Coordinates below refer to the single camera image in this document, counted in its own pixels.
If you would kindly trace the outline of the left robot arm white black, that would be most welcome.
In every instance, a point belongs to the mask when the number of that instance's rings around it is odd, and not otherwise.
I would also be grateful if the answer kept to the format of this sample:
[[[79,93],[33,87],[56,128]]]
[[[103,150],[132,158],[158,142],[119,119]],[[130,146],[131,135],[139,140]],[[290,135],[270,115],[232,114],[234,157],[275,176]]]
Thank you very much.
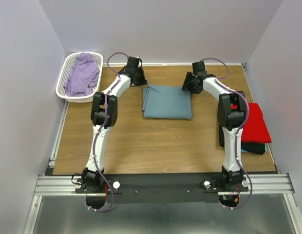
[[[139,57],[127,57],[127,64],[115,72],[115,80],[102,92],[96,92],[93,97],[91,109],[91,121],[93,124],[93,140],[88,162],[82,171],[82,186],[97,193],[105,188],[108,183],[103,177],[104,155],[109,133],[115,126],[118,116],[118,99],[130,87],[147,84],[142,67],[142,59]]]

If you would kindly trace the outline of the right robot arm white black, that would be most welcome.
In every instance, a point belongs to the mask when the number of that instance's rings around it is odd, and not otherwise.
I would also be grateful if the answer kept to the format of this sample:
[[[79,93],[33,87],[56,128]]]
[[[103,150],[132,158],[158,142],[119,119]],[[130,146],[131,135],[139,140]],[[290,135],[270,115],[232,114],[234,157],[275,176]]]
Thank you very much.
[[[192,64],[192,71],[187,72],[182,90],[191,94],[206,91],[218,100],[217,121],[224,135],[225,158],[220,175],[211,185],[230,191],[244,181],[241,139],[249,117],[248,102],[243,92],[225,86],[215,75],[208,74],[204,60]]]

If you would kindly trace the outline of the blue-grey t shirt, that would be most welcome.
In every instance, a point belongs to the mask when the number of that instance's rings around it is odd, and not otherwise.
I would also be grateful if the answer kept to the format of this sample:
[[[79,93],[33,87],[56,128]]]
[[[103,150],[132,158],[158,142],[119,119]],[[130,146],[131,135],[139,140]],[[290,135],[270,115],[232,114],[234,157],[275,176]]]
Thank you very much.
[[[189,91],[180,86],[149,84],[143,89],[145,119],[192,119],[191,97]]]

